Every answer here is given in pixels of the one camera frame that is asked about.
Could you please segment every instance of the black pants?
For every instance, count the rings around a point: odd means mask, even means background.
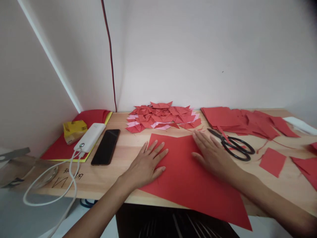
[[[227,222],[188,209],[124,203],[116,219],[119,238],[239,237]]]

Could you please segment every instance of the yellow paper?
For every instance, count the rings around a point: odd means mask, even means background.
[[[113,112],[109,112],[108,115],[106,116],[106,120],[105,120],[105,125],[107,125],[111,115],[112,115]],[[84,159],[81,159],[79,162],[80,163],[84,163],[86,162],[86,160],[88,159],[90,153],[92,152],[93,148],[95,147],[95,145],[92,147],[91,151],[88,153],[88,155],[86,156],[86,158]],[[50,160],[50,161],[67,161],[69,159],[56,159],[56,160]]]

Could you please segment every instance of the yellow tissue package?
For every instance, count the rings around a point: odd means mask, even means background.
[[[82,120],[66,122],[63,127],[64,138],[68,145],[78,141],[87,131],[87,124]]]

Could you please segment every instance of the smartphone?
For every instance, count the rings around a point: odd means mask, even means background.
[[[106,130],[91,165],[109,165],[120,134],[119,129]]]

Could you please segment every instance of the white cable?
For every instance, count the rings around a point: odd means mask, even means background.
[[[52,167],[48,168],[45,172],[43,172],[31,185],[30,187],[27,189],[27,191],[25,192],[24,196],[23,196],[23,203],[26,204],[26,205],[29,205],[29,206],[33,206],[33,207],[38,207],[38,206],[44,206],[44,205],[47,205],[47,204],[51,204],[51,203],[54,203],[58,200],[60,200],[62,197],[64,197],[66,195],[66,193],[69,191],[70,187],[72,186],[72,184],[74,183],[74,187],[75,187],[75,194],[74,194],[74,198],[72,200],[72,202],[70,203],[70,205],[68,206],[68,208],[66,209],[64,215],[62,216],[62,218],[59,220],[57,226],[55,226],[54,230],[51,232],[51,234],[48,236],[48,238],[51,238],[54,233],[57,231],[57,229],[59,228],[60,224],[65,220],[70,208],[72,207],[73,203],[75,202],[75,199],[76,199],[76,196],[77,196],[77,184],[76,184],[76,181],[75,181],[75,177],[74,175],[72,174],[72,164],[73,164],[73,160],[74,158],[76,158],[78,155],[78,161],[77,161],[77,170],[76,170],[76,173],[75,173],[75,176],[77,175],[78,171],[79,171],[79,167],[80,167],[80,159],[84,156],[85,152],[82,152],[82,149],[79,148],[79,151],[75,150],[74,153],[73,153],[73,156],[71,159],[69,160],[66,160],[62,163],[58,163],[56,165],[53,165]],[[56,166],[60,165],[60,164],[63,164],[63,163],[66,163],[66,162],[69,162],[70,161],[70,164],[69,164],[69,175],[70,177],[72,178],[72,182],[70,183],[70,185],[68,186],[67,190],[64,192],[63,195],[61,195],[59,198],[53,200],[53,201],[50,201],[50,202],[47,202],[47,203],[30,203],[26,200],[26,197],[27,197],[27,194],[28,192],[31,190],[31,188],[34,186],[34,184],[49,170],[55,168]]]

